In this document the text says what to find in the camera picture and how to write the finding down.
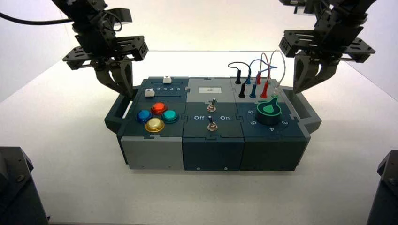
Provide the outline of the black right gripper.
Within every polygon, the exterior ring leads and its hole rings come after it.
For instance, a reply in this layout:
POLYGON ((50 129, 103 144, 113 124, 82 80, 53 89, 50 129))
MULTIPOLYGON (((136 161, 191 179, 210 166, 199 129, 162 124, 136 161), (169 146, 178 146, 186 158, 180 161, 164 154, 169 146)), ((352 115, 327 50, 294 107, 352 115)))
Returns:
POLYGON ((365 62, 375 50, 358 38, 364 20, 319 20, 313 30, 285 30, 279 47, 286 57, 295 57, 293 92, 301 93, 330 79, 338 60, 365 62), (314 63, 330 58, 330 63, 314 63))

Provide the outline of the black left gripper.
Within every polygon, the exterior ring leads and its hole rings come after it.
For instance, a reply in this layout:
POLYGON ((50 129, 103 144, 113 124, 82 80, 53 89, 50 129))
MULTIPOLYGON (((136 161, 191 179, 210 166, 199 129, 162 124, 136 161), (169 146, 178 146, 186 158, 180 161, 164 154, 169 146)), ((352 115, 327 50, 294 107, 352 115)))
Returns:
POLYGON ((92 67, 98 81, 106 87, 132 98, 132 63, 142 61, 148 47, 144 36, 116 37, 114 31, 78 33, 79 46, 74 47, 62 60, 72 70, 92 67), (111 69, 109 64, 116 64, 111 69))

